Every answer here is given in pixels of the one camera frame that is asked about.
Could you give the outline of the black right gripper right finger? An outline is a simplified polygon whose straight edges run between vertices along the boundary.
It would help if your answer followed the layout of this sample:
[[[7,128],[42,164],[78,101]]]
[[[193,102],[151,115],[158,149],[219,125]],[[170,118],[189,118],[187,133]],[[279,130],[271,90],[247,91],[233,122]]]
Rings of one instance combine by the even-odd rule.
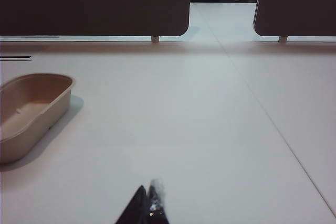
[[[150,182],[149,191],[149,210],[147,223],[169,224],[165,213],[165,188],[160,179],[153,179]]]

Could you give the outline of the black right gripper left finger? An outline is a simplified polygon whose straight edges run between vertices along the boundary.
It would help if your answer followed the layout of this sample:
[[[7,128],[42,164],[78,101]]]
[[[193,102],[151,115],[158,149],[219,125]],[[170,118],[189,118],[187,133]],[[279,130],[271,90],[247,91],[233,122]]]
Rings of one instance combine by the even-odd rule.
[[[146,189],[143,185],[141,185],[132,196],[120,217],[117,219],[116,224],[143,223],[147,204],[148,198]]]

